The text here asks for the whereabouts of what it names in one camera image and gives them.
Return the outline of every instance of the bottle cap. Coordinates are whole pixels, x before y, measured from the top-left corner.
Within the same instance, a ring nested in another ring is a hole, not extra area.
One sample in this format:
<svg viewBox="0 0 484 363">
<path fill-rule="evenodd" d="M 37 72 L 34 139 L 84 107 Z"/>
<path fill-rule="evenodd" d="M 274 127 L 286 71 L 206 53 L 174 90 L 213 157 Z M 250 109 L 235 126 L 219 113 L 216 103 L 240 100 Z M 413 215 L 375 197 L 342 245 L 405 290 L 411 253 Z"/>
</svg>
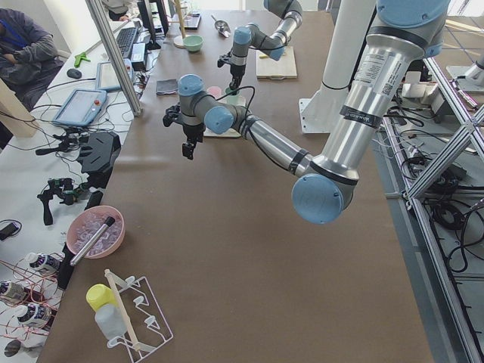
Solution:
<svg viewBox="0 0 484 363">
<path fill-rule="evenodd" d="M 102 305 L 113 304 L 114 306 L 118 306 L 113 291 L 103 284 L 92 286 L 85 295 L 85 301 L 88 302 L 95 312 L 99 310 Z"/>
<path fill-rule="evenodd" d="M 34 263 L 35 261 L 37 261 L 38 258 L 39 258 L 39 254 L 34 252 L 31 252 L 27 254 L 27 256 L 25 256 L 25 260 L 28 263 Z"/>
<path fill-rule="evenodd" d="M 27 312 L 29 312 L 29 308 L 25 305 L 20 305 L 17 306 L 14 309 L 14 316 L 17 316 L 18 318 L 23 317 Z"/>
</svg>

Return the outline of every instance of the white desk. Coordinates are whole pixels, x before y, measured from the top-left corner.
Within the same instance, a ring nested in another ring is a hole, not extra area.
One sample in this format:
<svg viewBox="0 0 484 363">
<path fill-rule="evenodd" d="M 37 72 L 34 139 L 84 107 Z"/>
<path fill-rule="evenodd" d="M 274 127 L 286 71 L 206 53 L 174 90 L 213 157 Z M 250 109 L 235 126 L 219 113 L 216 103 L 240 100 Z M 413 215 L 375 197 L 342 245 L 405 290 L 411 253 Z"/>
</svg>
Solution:
<svg viewBox="0 0 484 363">
<path fill-rule="evenodd" d="M 57 74 L 51 86 L 59 85 L 64 82 L 73 81 L 66 75 L 69 68 L 73 68 L 74 55 L 80 53 L 79 49 L 65 62 L 62 70 Z M 101 44 L 96 49 L 88 54 L 91 62 L 83 61 L 79 70 L 82 72 L 82 79 L 89 79 L 96 77 L 97 64 L 107 60 L 104 46 Z M 147 68 L 151 68 L 158 56 L 158 51 L 153 51 L 150 54 L 147 62 Z M 71 91 L 75 88 L 94 89 L 95 81 L 74 82 L 66 85 L 61 85 L 48 90 L 39 100 L 37 105 L 43 104 L 63 104 Z M 107 106 L 116 104 L 106 111 Z M 58 107 L 40 107 L 32 112 L 36 118 L 50 120 L 56 114 Z M 129 130 L 131 121 L 133 121 L 133 114 L 130 111 L 129 105 L 122 92 L 111 92 L 108 94 L 108 99 L 100 112 L 101 118 L 97 118 L 90 128 L 96 129 L 113 129 L 120 138 L 121 143 L 126 139 L 126 133 Z M 49 135 L 61 135 L 63 129 L 53 126 L 51 123 L 39 122 L 40 127 L 45 133 Z M 56 147 L 59 141 L 49 138 L 52 143 L 51 147 Z M 37 199 L 37 194 L 46 186 L 49 178 L 72 178 L 74 182 L 79 184 L 85 182 L 87 175 L 80 175 L 81 165 L 77 162 L 69 163 L 69 168 L 66 163 L 63 163 L 59 157 L 54 153 L 36 156 L 34 150 L 24 151 L 18 150 L 14 147 L 22 149 L 33 149 L 47 144 L 44 134 L 38 131 L 32 138 L 15 138 L 13 137 L 10 144 L 0 153 L 0 198 L 2 199 L 0 207 L 0 220 L 16 219 L 23 223 L 21 232 L 16 237 L 10 237 L 0 243 L 0 260 L 9 263 L 19 262 L 27 253 L 59 253 L 62 250 L 66 239 L 67 229 L 70 223 L 79 215 L 85 208 L 88 195 L 84 196 L 84 200 L 74 203 L 72 206 L 59 204 L 60 199 L 54 197 L 50 201 L 54 224 L 45 226 L 43 223 L 43 206 Z M 63 156 L 74 160 L 78 156 L 78 151 L 70 153 L 62 153 Z M 20 264 L 21 267 L 28 267 L 26 262 Z M 0 265 L 0 280 L 13 280 L 12 271 Z M 61 297 L 61 292 L 57 292 L 55 296 L 58 299 Z M 7 308 L 0 302 L 0 312 Z M 7 324 L 11 320 L 11 314 L 8 311 L 0 314 L 0 324 Z M 0 334 L 4 334 L 5 329 L 0 326 Z M 26 341 L 26 345 L 35 345 L 44 337 L 31 337 Z M 10 341 L 8 338 L 0 337 L 0 350 L 3 350 L 5 345 Z M 26 354 L 19 354 L 8 359 L 11 363 L 35 361 L 34 358 L 29 358 Z"/>
</svg>

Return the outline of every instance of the brown table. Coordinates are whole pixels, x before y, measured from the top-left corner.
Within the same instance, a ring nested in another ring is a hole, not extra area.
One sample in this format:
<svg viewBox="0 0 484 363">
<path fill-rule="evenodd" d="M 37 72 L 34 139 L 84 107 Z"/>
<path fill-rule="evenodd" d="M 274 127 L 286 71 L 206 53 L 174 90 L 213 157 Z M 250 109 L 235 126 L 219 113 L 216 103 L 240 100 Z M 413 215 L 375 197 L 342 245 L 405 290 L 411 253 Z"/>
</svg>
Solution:
<svg viewBox="0 0 484 363">
<path fill-rule="evenodd" d="M 214 15 L 232 30 L 278 24 L 263 11 Z M 370 150 L 351 206 L 322 226 L 298 217 L 290 200 L 296 179 L 250 142 L 206 139 L 193 161 L 182 156 L 181 127 L 161 123 L 177 97 L 157 97 L 155 81 L 196 73 L 207 87 L 228 84 L 228 67 L 216 61 L 231 38 L 202 16 L 200 53 L 166 40 L 143 117 L 116 162 L 103 203 L 126 219 L 123 245 L 76 268 L 39 361 L 129 361 L 123 347 L 106 348 L 84 300 L 91 285 L 106 282 L 105 268 L 147 276 L 175 332 L 148 362 L 432 361 Z M 297 102 L 319 87 L 332 31 L 329 14 L 306 13 L 291 41 L 298 80 L 257 81 L 254 51 L 244 78 L 257 89 L 253 112 L 313 154 L 327 137 L 301 133 Z"/>
</svg>

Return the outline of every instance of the keyboard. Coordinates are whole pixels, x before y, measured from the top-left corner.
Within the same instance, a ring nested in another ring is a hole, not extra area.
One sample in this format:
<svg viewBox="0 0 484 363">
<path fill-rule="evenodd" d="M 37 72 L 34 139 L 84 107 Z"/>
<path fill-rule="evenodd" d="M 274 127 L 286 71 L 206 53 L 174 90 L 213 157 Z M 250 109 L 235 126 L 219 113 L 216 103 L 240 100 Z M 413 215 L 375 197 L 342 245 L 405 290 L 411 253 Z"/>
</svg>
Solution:
<svg viewBox="0 0 484 363">
<path fill-rule="evenodd" d="M 133 49 L 133 44 L 135 43 L 138 31 L 136 28 L 122 28 L 118 36 L 116 37 L 116 42 L 121 51 L 123 58 L 130 58 Z"/>
</svg>

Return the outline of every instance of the bowl of ice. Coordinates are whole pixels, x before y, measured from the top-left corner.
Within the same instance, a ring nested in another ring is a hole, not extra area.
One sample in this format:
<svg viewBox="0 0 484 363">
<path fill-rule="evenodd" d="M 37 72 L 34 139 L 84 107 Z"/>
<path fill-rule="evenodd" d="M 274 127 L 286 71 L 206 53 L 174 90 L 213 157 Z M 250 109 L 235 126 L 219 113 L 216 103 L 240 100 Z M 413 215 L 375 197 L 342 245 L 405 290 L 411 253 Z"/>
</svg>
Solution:
<svg viewBox="0 0 484 363">
<path fill-rule="evenodd" d="M 112 206 L 93 206 L 79 214 L 71 223 L 67 231 L 67 247 L 70 252 L 77 254 L 107 217 L 114 218 L 113 225 L 101 235 L 85 258 L 100 259 L 116 251 L 123 242 L 125 234 L 123 215 Z"/>
</svg>

